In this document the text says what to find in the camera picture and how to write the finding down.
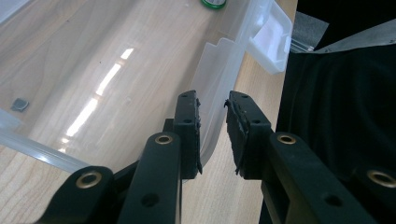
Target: hole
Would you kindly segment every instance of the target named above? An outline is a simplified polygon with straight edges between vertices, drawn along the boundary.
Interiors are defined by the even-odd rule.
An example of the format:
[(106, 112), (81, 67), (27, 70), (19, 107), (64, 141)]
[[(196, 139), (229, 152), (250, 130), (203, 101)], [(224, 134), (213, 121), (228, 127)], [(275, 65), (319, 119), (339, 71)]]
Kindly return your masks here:
[(335, 207), (341, 207), (343, 205), (343, 201), (339, 197), (337, 197), (333, 194), (327, 194), (324, 197), (324, 201), (328, 205), (335, 206)]
[(143, 196), (140, 201), (145, 207), (152, 207), (160, 201), (160, 197), (157, 194), (149, 193)]
[(394, 189), (396, 188), (396, 180), (383, 172), (379, 172), (376, 170), (371, 170), (367, 172), (369, 178), (378, 185), (381, 185), (386, 188)]
[(296, 143), (296, 139), (285, 134), (281, 134), (277, 137), (277, 141), (283, 143), (283, 144), (288, 144), (288, 145), (293, 145)]
[(80, 189), (89, 189), (93, 186), (99, 184), (102, 180), (102, 175), (96, 171), (90, 171), (88, 173), (82, 174), (77, 182), (76, 186)]
[(157, 144), (166, 145), (173, 141), (173, 138), (169, 135), (161, 135), (155, 138)]

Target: small gray object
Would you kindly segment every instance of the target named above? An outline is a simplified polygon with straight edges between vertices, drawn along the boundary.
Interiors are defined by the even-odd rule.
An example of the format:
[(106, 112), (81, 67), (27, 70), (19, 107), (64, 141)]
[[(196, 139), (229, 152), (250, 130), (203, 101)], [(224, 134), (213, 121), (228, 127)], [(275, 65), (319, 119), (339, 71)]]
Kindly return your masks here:
[(21, 98), (17, 98), (14, 103), (12, 104), (11, 110), (23, 112), (27, 106), (29, 105), (28, 101), (25, 101)]

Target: wooden table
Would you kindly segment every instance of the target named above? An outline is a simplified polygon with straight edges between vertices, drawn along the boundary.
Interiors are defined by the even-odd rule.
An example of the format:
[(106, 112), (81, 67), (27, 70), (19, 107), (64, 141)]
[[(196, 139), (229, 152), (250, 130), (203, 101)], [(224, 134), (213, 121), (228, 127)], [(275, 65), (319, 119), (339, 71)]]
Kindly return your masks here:
[[(277, 2), (293, 21), (297, 1)], [(173, 18), (169, 17), (172, 14), (163, 14), (170, 10), (186, 15), (175, 14)], [(186, 58), (186, 52), (202, 49), (206, 41), (216, 39), (216, 35), (208, 35), (216, 26), (205, 15), (214, 20), (220, 13), (201, 8), (195, 0), (185, 0), (182, 4), (32, 0), (13, 19), (0, 26), (0, 107), (23, 122), (18, 133), (44, 145), (67, 150), (67, 154), (90, 164), (118, 171), (140, 156), (141, 151), (131, 151), (129, 145), (134, 143), (135, 147), (142, 147), (153, 130), (161, 129), (163, 118), (158, 115), (172, 117), (175, 103), (170, 99), (188, 86), (191, 77), (184, 74), (193, 73), (191, 68), (199, 61), (199, 55), (188, 54)], [(193, 19), (177, 20), (181, 16)], [(168, 21), (178, 22), (178, 30), (167, 30), (170, 29)], [(147, 26), (159, 28), (162, 41), (151, 39), (144, 32), (131, 33), (131, 30)], [(183, 38), (167, 35), (171, 32), (179, 32)], [(120, 58), (131, 48), (134, 52), (130, 59)], [(145, 55), (139, 48), (160, 51)], [(179, 57), (180, 62), (168, 59), (168, 55)], [(120, 65), (117, 76), (102, 91), (96, 89), (106, 79), (108, 72), (104, 71), (117, 70), (115, 64)], [(149, 67), (153, 75), (125, 75), (127, 71), (136, 71), (136, 67)], [(172, 77), (158, 77), (160, 73), (172, 74)], [(283, 79), (284, 74), (268, 75), (246, 54), (234, 89), (253, 97), (275, 128)], [(149, 112), (138, 110), (138, 105), (147, 105), (134, 97), (135, 90), (161, 97), (150, 102)], [(24, 113), (8, 110), (18, 97), (31, 102)], [(73, 133), (71, 124), (81, 108), (90, 102), (97, 108), (106, 106), (106, 109), (97, 110), (89, 119), (106, 120), (110, 125), (91, 122), (93, 124)], [(127, 117), (131, 119), (114, 119)], [(112, 151), (109, 148), (126, 149)], [(223, 125), (218, 145), (204, 173), (183, 185), (183, 223), (258, 222), (261, 183), (245, 181), (235, 175), (232, 155)], [(69, 176), (67, 172), (6, 147), (0, 147), (0, 172), (2, 223), (37, 220), (52, 194)]]

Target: green round object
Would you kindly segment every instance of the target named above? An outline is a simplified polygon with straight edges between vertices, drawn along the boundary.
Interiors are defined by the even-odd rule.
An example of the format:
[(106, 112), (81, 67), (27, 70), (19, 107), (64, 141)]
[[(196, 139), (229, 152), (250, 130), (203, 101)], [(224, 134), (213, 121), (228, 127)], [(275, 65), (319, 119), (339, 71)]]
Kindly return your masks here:
[(226, 3), (227, 1), (224, 0), (224, 2), (223, 2), (223, 3), (220, 3), (220, 4), (214, 4), (214, 3), (211, 3), (210, 1), (207, 1), (207, 0), (201, 0), (201, 2), (202, 2), (206, 7), (210, 7), (210, 8), (213, 8), (213, 9), (220, 9), (220, 8), (222, 8), (222, 7), (225, 6), (225, 3)]

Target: light wood surface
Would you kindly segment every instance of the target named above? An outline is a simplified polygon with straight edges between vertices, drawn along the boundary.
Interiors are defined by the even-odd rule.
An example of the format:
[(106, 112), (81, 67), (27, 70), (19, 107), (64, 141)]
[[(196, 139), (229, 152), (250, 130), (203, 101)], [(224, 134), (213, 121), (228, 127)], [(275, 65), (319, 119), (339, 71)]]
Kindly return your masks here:
[[(293, 21), (297, 1), (277, 2)], [(221, 13), (198, 0), (32, 0), (0, 25), (0, 108), (23, 122), (17, 133), (117, 172), (173, 117), (197, 52), (219, 38)], [(126, 49), (134, 51), (122, 59)], [(115, 63), (120, 70), (98, 93)], [(283, 78), (247, 54), (235, 90), (252, 96), (275, 125)], [(10, 110), (18, 97), (31, 103), (23, 113)], [(71, 134), (90, 102), (87, 122)], [(183, 185), (183, 223), (258, 222), (260, 182), (235, 175), (232, 156), (223, 125), (204, 174)], [(0, 172), (1, 223), (37, 220), (69, 176), (1, 146)]]

